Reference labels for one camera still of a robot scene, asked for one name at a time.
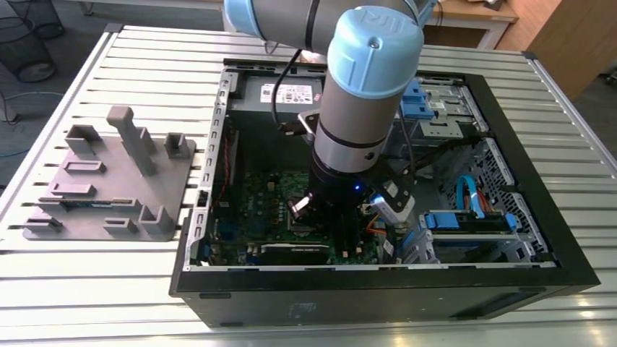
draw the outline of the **light blue joint cap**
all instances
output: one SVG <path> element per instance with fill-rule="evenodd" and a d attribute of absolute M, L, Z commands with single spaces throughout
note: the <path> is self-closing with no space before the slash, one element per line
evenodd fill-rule
<path fill-rule="evenodd" d="M 238 32 L 263 39 L 254 18 L 253 0 L 225 0 L 225 16 Z"/>
<path fill-rule="evenodd" d="M 349 9 L 329 43 L 329 73 L 358 98 L 387 98 L 415 75 L 422 45 L 422 30 L 403 13 L 377 6 Z"/>

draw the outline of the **black cable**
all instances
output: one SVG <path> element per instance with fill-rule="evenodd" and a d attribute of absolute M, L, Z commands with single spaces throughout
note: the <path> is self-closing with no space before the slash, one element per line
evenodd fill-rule
<path fill-rule="evenodd" d="M 411 7 L 411 4 L 409 3 L 409 0 L 402 0 L 402 2 L 409 7 L 409 11 L 411 12 L 411 15 L 413 15 L 413 20 L 415 21 L 415 24 L 419 26 L 419 23 L 417 21 L 415 11 L 413 11 L 413 7 Z"/>
<path fill-rule="evenodd" d="M 277 129 L 281 130 L 282 129 L 282 124 L 281 122 L 278 121 L 278 113 L 277 113 L 277 94 L 278 94 L 278 87 L 281 86 L 281 83 L 282 83 L 282 79 L 285 78 L 287 72 L 289 72 L 289 69 L 290 69 L 290 66 L 293 65 L 293 63 L 295 62 L 295 60 L 298 59 L 298 56 L 299 56 L 299 53 L 301 53 L 301 49 L 298 49 L 294 53 L 294 55 L 291 56 L 289 62 L 287 62 L 287 65 L 285 65 L 285 68 L 282 69 L 282 72 L 281 72 L 281 75 L 278 76 L 278 79 L 275 81 L 275 83 L 273 84 L 273 89 L 271 89 L 271 99 L 270 99 L 270 108 L 271 108 L 271 120 L 274 122 L 274 124 L 277 125 Z"/>
<path fill-rule="evenodd" d="M 437 16 L 437 26 L 442 26 L 443 24 L 443 5 L 441 5 L 441 1 L 437 0 L 437 9 L 438 9 L 438 16 Z"/>
<path fill-rule="evenodd" d="M 466 145 L 474 145 L 482 140 L 483 136 L 470 136 L 465 139 L 449 140 L 434 148 L 434 150 L 422 155 L 415 161 L 415 170 L 429 166 L 446 151 Z"/>
<path fill-rule="evenodd" d="M 6 107 L 6 98 L 4 96 L 4 92 L 0 90 L 0 97 L 1 97 L 1 107 L 4 108 L 4 119 L 5 119 L 5 122 L 6 124 L 13 127 L 14 125 L 17 125 L 18 121 L 21 121 L 21 119 L 18 119 L 18 117 L 16 116 L 16 118 L 9 121 L 9 110 L 8 110 L 8 107 Z"/>
<path fill-rule="evenodd" d="M 401 123 L 402 137 L 405 138 L 406 147 L 409 148 L 409 174 L 411 175 L 411 178 L 413 178 L 415 177 L 415 159 L 413 158 L 411 139 L 409 138 L 409 133 L 406 132 L 405 116 L 402 113 L 401 106 L 398 106 L 398 110 L 399 110 L 398 122 Z"/>

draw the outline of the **cable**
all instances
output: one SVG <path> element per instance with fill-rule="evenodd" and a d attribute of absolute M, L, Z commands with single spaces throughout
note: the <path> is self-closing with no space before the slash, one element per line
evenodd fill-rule
<path fill-rule="evenodd" d="M 422 155 L 415 161 L 415 170 L 429 166 L 446 151 L 466 145 L 474 145 L 485 136 L 470 136 L 466 139 L 455 139 L 443 142 L 434 150 Z"/>
<path fill-rule="evenodd" d="M 10 127 L 13 127 L 14 125 L 17 125 L 17 123 L 21 121 L 21 119 L 18 119 L 18 117 L 16 116 L 16 118 L 12 121 L 9 120 L 9 108 L 6 106 L 6 98 L 5 98 L 4 92 L 1 90 L 0 90 L 0 97 L 1 97 L 1 107 L 4 108 L 5 122 Z"/>
<path fill-rule="evenodd" d="M 419 23 L 417 21 L 417 14 L 415 14 L 415 11 L 413 11 L 413 7 L 411 7 L 411 4 L 409 3 L 409 0 L 402 0 L 402 2 L 405 3 L 405 5 L 409 7 L 409 11 L 411 12 L 413 14 L 413 20 L 415 21 L 415 24 L 419 26 Z"/>
<path fill-rule="evenodd" d="M 282 124 L 278 121 L 278 113 L 277 113 L 277 94 L 278 94 L 278 87 L 281 86 L 282 79 L 285 78 L 285 75 L 289 72 L 290 66 L 298 59 L 301 53 L 301 49 L 295 51 L 293 54 L 291 58 L 289 59 L 287 65 L 285 65 L 285 68 L 282 69 L 281 75 L 278 76 L 277 81 L 273 84 L 273 89 L 271 89 L 271 99 L 270 99 L 270 108 L 271 108 L 271 120 L 273 123 L 277 125 L 277 129 L 282 129 Z"/>
<path fill-rule="evenodd" d="M 379 230 L 379 229 L 366 229 L 366 232 L 369 234 L 381 234 L 381 235 L 387 235 L 387 232 L 385 230 Z"/>
<path fill-rule="evenodd" d="M 21 98 L 22 96 L 28 96 L 28 95 L 56 95 L 56 96 L 64 97 L 64 94 L 54 93 L 54 92 L 28 92 L 28 93 L 21 93 L 21 94 L 10 95 L 9 97 L 5 97 L 4 92 L 0 90 L 1 106 L 4 108 L 5 123 L 12 127 L 14 125 L 17 125 L 17 123 L 21 121 L 21 119 L 18 119 L 16 117 L 12 121 L 9 121 L 9 113 L 8 113 L 6 101 L 9 101 L 12 99 Z"/>
<path fill-rule="evenodd" d="M 478 219 L 483 219 L 483 209 L 478 189 L 475 188 L 475 181 L 470 175 L 462 175 L 455 182 L 455 209 L 465 209 L 465 188 L 469 190 L 469 204 L 470 210 L 475 213 Z"/>
<path fill-rule="evenodd" d="M 0 154 L 0 158 L 14 157 L 16 155 L 24 154 L 24 153 L 26 153 L 28 151 L 29 151 L 29 148 L 28 148 L 26 150 L 22 150 L 21 152 Z"/>
<path fill-rule="evenodd" d="M 441 1 L 437 0 L 437 9 L 438 9 L 438 16 L 437 16 L 437 26 L 443 25 L 443 5 L 441 5 Z"/>
<path fill-rule="evenodd" d="M 402 115 L 402 106 L 398 106 L 399 110 L 399 116 L 398 116 L 398 122 L 401 123 L 401 131 L 402 131 L 402 137 L 405 137 L 405 142 L 406 142 L 406 147 L 409 148 L 409 173 L 413 177 L 415 177 L 415 159 L 413 158 L 413 149 L 411 149 L 411 139 L 409 138 L 409 133 L 406 132 L 406 127 L 405 127 L 405 116 Z M 413 125 L 413 130 L 411 134 L 415 132 L 418 122 Z"/>
<path fill-rule="evenodd" d="M 265 50 L 266 54 L 270 56 L 273 54 L 273 52 L 277 50 L 278 48 L 278 42 L 274 42 L 273 43 L 273 47 L 271 47 L 271 50 L 267 51 L 267 41 L 263 41 L 262 42 L 262 49 Z"/>
<path fill-rule="evenodd" d="M 378 214 L 375 214 L 373 219 L 370 219 L 370 223 L 366 226 L 366 231 L 373 227 L 373 224 L 377 221 L 377 218 L 378 218 Z"/>

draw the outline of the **gray plastic part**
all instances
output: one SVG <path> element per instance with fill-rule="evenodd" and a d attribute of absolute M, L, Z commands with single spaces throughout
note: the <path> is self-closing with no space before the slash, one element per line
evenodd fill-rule
<path fill-rule="evenodd" d="M 64 139 L 73 153 L 82 159 L 93 156 L 92 143 L 100 141 L 92 125 L 73 125 Z"/>
<path fill-rule="evenodd" d="M 157 235 L 163 234 L 165 230 L 173 227 L 173 220 L 162 206 L 158 208 L 155 215 L 151 214 L 147 206 L 143 206 L 138 215 L 138 223 L 143 226 L 149 234 Z"/>
<path fill-rule="evenodd" d="M 131 123 L 122 125 L 124 129 L 130 126 Z M 36 204 L 36 213 L 24 225 L 24 237 L 44 240 L 170 240 L 193 162 L 194 141 L 186 140 L 182 134 L 150 139 L 145 129 L 133 127 L 134 134 L 141 134 L 138 143 L 142 149 L 150 152 L 147 158 L 153 174 L 142 176 L 126 155 L 124 138 L 100 137 L 96 131 L 92 132 L 92 127 L 74 128 L 78 131 L 86 129 L 88 138 L 98 138 L 88 142 L 92 154 L 88 160 L 81 160 L 73 151 L 68 152 L 46 193 Z M 170 145 L 173 155 L 169 157 Z M 104 169 L 66 170 L 72 166 Z"/>
<path fill-rule="evenodd" d="M 38 218 L 28 218 L 25 227 L 37 234 L 57 234 L 61 231 L 61 223 L 48 215 Z"/>
<path fill-rule="evenodd" d="M 96 193 L 96 188 L 90 184 L 53 184 L 49 193 L 62 197 L 90 197 Z"/>
<path fill-rule="evenodd" d="M 169 158 L 187 158 L 190 156 L 190 149 L 186 144 L 183 134 L 170 132 L 165 137 L 165 151 Z"/>
<path fill-rule="evenodd" d="M 105 165 L 98 160 L 68 161 L 61 167 L 68 173 L 76 174 L 101 174 L 105 171 Z"/>
<path fill-rule="evenodd" d="M 154 166 L 149 157 L 150 136 L 147 130 L 141 131 L 133 125 L 133 110 L 127 106 L 112 106 L 106 115 L 106 122 L 117 129 L 122 138 L 122 145 L 127 155 L 133 158 L 134 165 L 143 176 L 154 173 Z"/>
<path fill-rule="evenodd" d="M 129 218 L 105 218 L 102 228 L 109 234 L 134 234 L 137 233 L 137 226 Z"/>

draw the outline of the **blue latch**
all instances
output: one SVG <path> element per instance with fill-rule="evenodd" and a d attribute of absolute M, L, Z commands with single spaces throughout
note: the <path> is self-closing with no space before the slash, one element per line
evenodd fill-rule
<path fill-rule="evenodd" d="M 458 229 L 458 220 L 453 212 L 434 212 L 423 215 L 429 229 Z"/>
<path fill-rule="evenodd" d="M 426 104 L 426 93 L 417 80 L 406 86 L 401 100 L 402 118 L 405 119 L 433 119 L 434 111 Z"/>
<path fill-rule="evenodd" d="M 518 229 L 518 222 L 517 222 L 515 216 L 511 213 L 506 213 L 505 221 L 507 222 L 507 226 L 510 227 L 510 230 L 515 231 Z"/>
<path fill-rule="evenodd" d="M 402 118 L 405 119 L 433 119 L 434 111 L 425 103 L 402 103 Z"/>
<path fill-rule="evenodd" d="M 405 93 L 402 94 L 402 101 L 407 103 L 426 102 L 426 93 L 415 80 L 413 80 L 406 86 Z"/>

